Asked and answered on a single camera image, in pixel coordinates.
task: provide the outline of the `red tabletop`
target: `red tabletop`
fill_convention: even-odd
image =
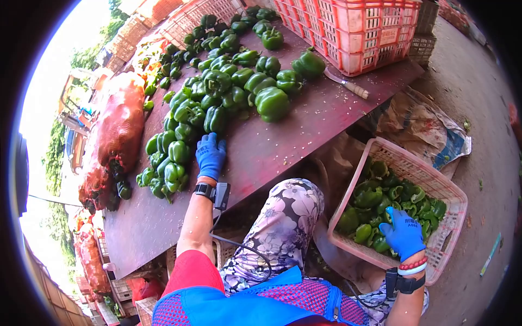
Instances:
[[[267,51],[253,32],[241,36],[241,43],[251,50],[278,57],[281,69],[291,69],[291,61],[309,45],[281,22],[276,22],[275,26],[284,35],[283,49]],[[328,66],[330,71],[337,72]],[[349,78],[368,90],[367,100],[322,76],[305,84],[301,94],[291,100],[291,112],[282,121],[265,123],[253,108],[248,120],[229,123],[225,135],[227,161],[220,178],[231,184],[228,207],[291,168],[422,73],[419,65],[405,60]],[[185,78],[196,74],[200,72],[184,68],[182,78],[173,82],[169,90],[179,90]],[[154,134],[163,131],[163,118],[169,110],[167,104],[161,106],[166,92],[158,88],[154,94],[155,106],[145,122],[142,146]],[[174,195],[173,203],[168,204],[165,199],[156,198],[148,187],[137,187],[136,174],[146,166],[149,166],[147,155],[141,151],[136,170],[128,177],[133,187],[132,198],[122,200],[118,211],[105,214],[105,239],[118,279],[176,244],[198,173],[194,159],[188,189]]]

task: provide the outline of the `white bangle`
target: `white bangle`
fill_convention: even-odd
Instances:
[[[397,274],[399,275],[412,275],[412,274],[416,274],[418,272],[422,272],[423,270],[426,269],[426,266],[428,266],[428,262],[425,262],[424,264],[420,265],[420,266],[417,266],[415,268],[412,268],[412,269],[409,269],[409,270],[402,270],[402,269],[397,269]]]

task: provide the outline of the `blue rubber-coated work glove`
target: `blue rubber-coated work glove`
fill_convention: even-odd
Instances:
[[[219,173],[225,162],[227,156],[226,146],[227,143],[224,139],[216,143],[215,132],[211,132],[208,135],[204,135],[199,142],[197,142],[196,159],[199,164],[198,178],[206,176],[214,180],[218,180]]]
[[[399,254],[400,262],[426,249],[422,242],[421,225],[416,220],[405,211],[398,211],[393,207],[387,207],[386,212],[391,216],[393,227],[388,223],[381,223],[379,229],[386,237],[386,243]]]

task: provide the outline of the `floral pants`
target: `floral pants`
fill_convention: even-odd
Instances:
[[[316,185],[307,179],[284,180],[270,190],[243,244],[267,257],[272,267],[271,278],[296,265],[304,271],[304,257],[317,218],[323,214],[323,210],[324,196]],[[268,265],[262,257],[251,250],[238,248],[219,273],[225,292],[233,294],[258,284],[268,271]],[[368,305],[375,305],[385,297],[385,284],[377,291],[359,296]],[[370,325],[384,323],[394,301],[391,298],[372,309],[362,306],[371,317]],[[428,302],[428,292],[424,290],[423,313]]]

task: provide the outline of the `wire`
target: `wire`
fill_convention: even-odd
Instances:
[[[259,282],[259,284],[261,284],[262,282],[268,280],[270,278],[270,276],[272,275],[272,266],[270,265],[270,261],[268,261],[268,258],[266,258],[266,256],[262,253],[260,253],[259,251],[257,251],[256,249],[254,248],[251,248],[249,246],[245,246],[243,244],[240,244],[240,243],[237,243],[235,241],[232,241],[232,240],[228,240],[228,239],[225,239],[225,238],[222,238],[220,237],[219,235],[215,235],[215,234],[212,234],[212,231],[216,228],[216,225],[218,224],[219,222],[219,219],[221,218],[221,213],[222,211],[219,211],[219,215],[216,219],[216,222],[214,223],[214,225],[212,226],[212,228],[210,229],[210,236],[212,238],[215,238],[217,240],[220,240],[220,241],[224,241],[224,242],[227,242],[229,244],[233,244],[233,245],[236,245],[236,246],[239,246],[241,248],[244,248],[244,249],[247,249],[247,250],[250,250],[256,254],[258,254],[261,258],[263,258],[266,262],[266,264],[268,265],[268,274]]]
[[[350,282],[348,282],[347,280],[343,280],[343,281],[346,283],[346,285],[348,285],[348,287],[350,288],[350,290],[352,290],[352,293],[355,294],[355,298],[357,299],[357,301],[359,301],[360,303],[362,303],[362,305],[363,305],[364,307],[366,307],[366,308],[377,308],[378,306],[381,306],[381,305],[384,303],[384,301],[386,301],[386,300],[388,299],[388,297],[386,297],[386,298],[385,298],[385,299],[384,299],[380,304],[377,304],[376,306],[369,306],[369,305],[367,305],[366,303],[364,303],[363,300],[361,300],[361,299],[359,298],[359,296],[357,295],[357,292],[355,292],[355,291],[353,290],[353,287],[351,286]]]

